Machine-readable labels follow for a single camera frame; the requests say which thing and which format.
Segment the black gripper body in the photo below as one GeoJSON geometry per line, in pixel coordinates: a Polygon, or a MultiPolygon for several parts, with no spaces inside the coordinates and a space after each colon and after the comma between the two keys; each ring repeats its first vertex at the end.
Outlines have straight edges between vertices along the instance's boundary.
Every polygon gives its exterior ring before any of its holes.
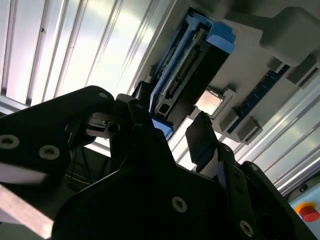
{"type": "Polygon", "coordinates": [[[54,240],[249,240],[253,213],[244,173],[211,160],[201,173],[129,165],[71,197],[54,240]]]}

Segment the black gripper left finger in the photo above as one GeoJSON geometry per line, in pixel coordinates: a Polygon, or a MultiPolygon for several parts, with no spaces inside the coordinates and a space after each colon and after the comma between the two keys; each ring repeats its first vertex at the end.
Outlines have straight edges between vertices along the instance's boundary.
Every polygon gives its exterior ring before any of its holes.
{"type": "Polygon", "coordinates": [[[142,98],[89,86],[0,119],[0,182],[53,216],[73,151],[97,137],[110,139],[118,170],[135,165],[168,174],[176,165],[142,98]]]}

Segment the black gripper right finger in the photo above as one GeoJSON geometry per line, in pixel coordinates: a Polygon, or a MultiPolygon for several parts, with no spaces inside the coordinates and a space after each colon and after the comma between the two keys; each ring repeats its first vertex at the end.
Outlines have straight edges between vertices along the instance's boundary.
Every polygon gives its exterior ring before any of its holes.
{"type": "Polygon", "coordinates": [[[311,240],[313,233],[254,163],[238,163],[201,112],[185,133],[195,173],[203,178],[205,223],[211,240],[311,240]]]}

